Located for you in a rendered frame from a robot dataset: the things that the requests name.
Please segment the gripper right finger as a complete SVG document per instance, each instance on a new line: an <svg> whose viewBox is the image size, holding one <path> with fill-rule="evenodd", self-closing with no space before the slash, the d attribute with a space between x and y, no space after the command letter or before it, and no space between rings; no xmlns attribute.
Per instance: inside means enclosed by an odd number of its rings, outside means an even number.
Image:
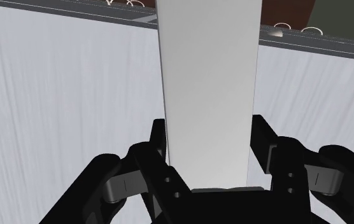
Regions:
<svg viewBox="0 0 354 224"><path fill-rule="evenodd" d="M263 172L272 177L272 221L330 224L312 212L312 195L345 224L354 224L353 151L336 144L311 151L295 138L277 135L262 115L252 117L250 147Z"/></svg>

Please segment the white table with grey rim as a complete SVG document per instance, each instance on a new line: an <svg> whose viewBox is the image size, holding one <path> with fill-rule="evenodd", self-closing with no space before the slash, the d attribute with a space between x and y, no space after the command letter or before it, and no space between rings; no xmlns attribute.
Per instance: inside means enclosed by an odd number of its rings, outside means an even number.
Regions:
<svg viewBox="0 0 354 224"><path fill-rule="evenodd" d="M263 25L253 111L317 151L354 151L354 42ZM164 117L144 0L0 0L0 224L39 224L97 155Z"/></svg>

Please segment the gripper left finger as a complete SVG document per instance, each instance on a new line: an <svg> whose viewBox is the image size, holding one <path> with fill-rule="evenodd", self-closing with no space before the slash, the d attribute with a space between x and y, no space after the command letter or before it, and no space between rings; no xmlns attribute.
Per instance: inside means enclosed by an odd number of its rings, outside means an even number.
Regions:
<svg viewBox="0 0 354 224"><path fill-rule="evenodd" d="M111 224L127 198L142 196L151 224L190 224L192 192L167 165L166 126L153 121L150 140L127 155L94 157L39 224Z"/></svg>

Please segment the white rectangular slab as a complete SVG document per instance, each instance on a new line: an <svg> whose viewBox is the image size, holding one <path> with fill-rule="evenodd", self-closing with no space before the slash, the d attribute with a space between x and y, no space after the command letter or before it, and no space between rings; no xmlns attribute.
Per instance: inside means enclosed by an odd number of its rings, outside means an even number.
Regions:
<svg viewBox="0 0 354 224"><path fill-rule="evenodd" d="M247 184L262 0L156 0L169 163L190 188Z"/></svg>

